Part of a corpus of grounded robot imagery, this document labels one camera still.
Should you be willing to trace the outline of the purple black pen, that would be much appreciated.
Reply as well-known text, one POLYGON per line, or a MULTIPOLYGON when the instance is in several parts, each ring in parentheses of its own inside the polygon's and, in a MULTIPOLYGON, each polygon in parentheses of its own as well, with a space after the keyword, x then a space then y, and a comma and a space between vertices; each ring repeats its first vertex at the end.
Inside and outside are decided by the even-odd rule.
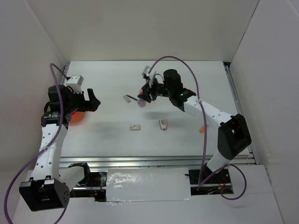
POLYGON ((130 98, 130 99, 133 99, 133 100, 135 100, 135 101, 138 101, 138 99, 136 99, 135 97, 132 97, 132 96, 130 96, 130 95, 126 95, 128 98, 130 98))

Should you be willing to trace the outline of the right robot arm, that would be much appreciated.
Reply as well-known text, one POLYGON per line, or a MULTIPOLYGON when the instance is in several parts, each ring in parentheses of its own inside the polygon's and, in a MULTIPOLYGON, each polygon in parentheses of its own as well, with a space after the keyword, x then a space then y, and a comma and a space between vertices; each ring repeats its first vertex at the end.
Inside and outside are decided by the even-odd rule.
POLYGON ((203 119, 208 127, 214 129, 217 132, 217 151, 208 163, 202 162, 200 180, 216 182, 220 177, 218 169, 229 164, 252 142, 245 118, 241 114, 222 112, 199 99, 195 92, 183 87, 181 77, 174 69, 163 73, 162 83, 155 76, 148 66, 144 68, 142 77, 146 83, 137 96, 139 106, 143 107, 157 97, 166 97, 175 107, 203 119))

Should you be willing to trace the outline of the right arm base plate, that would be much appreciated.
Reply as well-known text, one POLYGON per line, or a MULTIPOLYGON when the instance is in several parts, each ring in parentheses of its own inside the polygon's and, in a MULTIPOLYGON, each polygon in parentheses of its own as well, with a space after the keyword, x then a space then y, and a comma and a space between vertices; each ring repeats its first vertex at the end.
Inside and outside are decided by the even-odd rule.
POLYGON ((185 174, 190 181, 192 196, 219 195, 222 189, 223 194, 233 194, 231 179, 227 168, 213 175, 201 187, 198 186, 199 172, 199 169, 193 169, 189 170, 188 173, 185 174))

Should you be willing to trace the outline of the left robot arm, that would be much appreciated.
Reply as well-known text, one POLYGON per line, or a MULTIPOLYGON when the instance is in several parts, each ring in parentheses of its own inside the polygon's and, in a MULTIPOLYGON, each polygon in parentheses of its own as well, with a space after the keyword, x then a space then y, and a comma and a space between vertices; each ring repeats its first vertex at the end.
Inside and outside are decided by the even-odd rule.
POLYGON ((31 211, 66 208, 72 189, 80 184, 92 182, 92 174, 87 163, 77 162, 65 170, 59 169, 63 142, 67 135, 73 112, 94 112, 100 101, 92 89, 75 91, 69 85, 48 88, 49 101, 41 118, 42 142, 35 168, 26 182, 21 182, 19 192, 31 211))

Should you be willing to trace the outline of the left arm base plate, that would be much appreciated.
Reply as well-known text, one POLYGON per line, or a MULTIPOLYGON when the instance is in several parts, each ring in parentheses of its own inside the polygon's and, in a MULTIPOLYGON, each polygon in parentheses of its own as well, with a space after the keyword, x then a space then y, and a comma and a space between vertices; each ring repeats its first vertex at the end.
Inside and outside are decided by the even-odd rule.
POLYGON ((72 163, 67 171, 78 168, 71 179, 79 180, 70 189, 70 198, 93 198, 96 202, 106 202, 107 172, 92 172, 86 162, 72 163))

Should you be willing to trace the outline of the pink round container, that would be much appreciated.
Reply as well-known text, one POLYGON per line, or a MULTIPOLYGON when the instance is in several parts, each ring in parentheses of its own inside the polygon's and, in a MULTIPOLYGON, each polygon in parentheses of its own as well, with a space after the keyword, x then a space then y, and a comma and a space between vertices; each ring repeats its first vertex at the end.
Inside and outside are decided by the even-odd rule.
POLYGON ((147 103, 147 102, 146 102, 144 99, 138 97, 137 104, 138 104, 141 108, 145 107, 145 106, 146 106, 146 103, 147 103))

